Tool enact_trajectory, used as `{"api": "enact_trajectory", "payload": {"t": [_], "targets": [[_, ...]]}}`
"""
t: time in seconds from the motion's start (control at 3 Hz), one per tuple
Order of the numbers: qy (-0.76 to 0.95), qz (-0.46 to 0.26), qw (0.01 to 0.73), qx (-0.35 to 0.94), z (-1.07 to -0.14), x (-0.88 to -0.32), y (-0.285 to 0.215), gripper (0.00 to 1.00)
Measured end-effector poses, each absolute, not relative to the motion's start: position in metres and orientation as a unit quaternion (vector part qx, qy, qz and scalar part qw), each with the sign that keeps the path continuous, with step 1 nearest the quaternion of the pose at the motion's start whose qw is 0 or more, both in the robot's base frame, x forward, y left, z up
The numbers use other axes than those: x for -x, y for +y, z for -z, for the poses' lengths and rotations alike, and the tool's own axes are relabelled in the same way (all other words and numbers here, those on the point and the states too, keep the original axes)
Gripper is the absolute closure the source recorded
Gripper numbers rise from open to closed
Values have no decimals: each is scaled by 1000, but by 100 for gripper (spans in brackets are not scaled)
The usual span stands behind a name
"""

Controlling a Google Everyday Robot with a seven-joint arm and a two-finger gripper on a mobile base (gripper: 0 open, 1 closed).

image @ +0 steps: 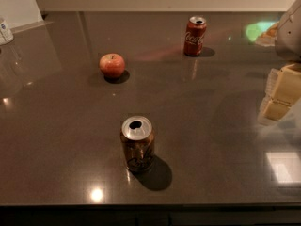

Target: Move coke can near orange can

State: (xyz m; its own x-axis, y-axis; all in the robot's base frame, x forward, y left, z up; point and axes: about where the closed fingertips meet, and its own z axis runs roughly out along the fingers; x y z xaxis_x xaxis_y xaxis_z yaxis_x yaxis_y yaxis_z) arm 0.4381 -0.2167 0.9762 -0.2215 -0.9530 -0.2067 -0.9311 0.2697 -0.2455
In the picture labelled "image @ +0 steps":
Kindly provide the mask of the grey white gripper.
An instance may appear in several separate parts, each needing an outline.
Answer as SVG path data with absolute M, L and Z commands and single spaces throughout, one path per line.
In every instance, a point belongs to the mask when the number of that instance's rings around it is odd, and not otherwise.
M 301 0 L 295 0 L 277 26 L 276 52 L 287 61 L 301 61 Z M 286 64 L 268 74 L 265 93 L 274 101 L 294 105 L 301 98 L 301 64 Z

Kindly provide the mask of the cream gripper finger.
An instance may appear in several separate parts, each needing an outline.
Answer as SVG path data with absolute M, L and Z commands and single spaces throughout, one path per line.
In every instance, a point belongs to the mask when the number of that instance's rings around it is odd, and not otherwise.
M 264 97 L 261 102 L 258 122 L 263 125 L 273 125 L 280 121 L 290 110 L 288 105 Z

